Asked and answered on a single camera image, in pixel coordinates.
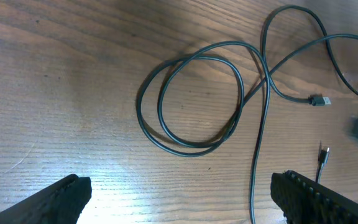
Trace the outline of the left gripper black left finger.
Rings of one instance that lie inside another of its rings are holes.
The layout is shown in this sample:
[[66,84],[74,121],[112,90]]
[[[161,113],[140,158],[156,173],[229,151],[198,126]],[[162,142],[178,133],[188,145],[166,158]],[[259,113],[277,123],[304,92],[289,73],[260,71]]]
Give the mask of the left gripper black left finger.
[[76,224],[91,193],[89,177],[70,174],[0,212],[0,223]]

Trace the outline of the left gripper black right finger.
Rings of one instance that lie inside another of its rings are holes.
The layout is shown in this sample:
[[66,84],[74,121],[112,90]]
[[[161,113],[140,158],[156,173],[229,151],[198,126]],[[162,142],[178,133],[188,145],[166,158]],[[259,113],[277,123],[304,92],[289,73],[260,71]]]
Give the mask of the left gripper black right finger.
[[358,224],[358,203],[293,170],[272,174],[270,191],[288,223]]

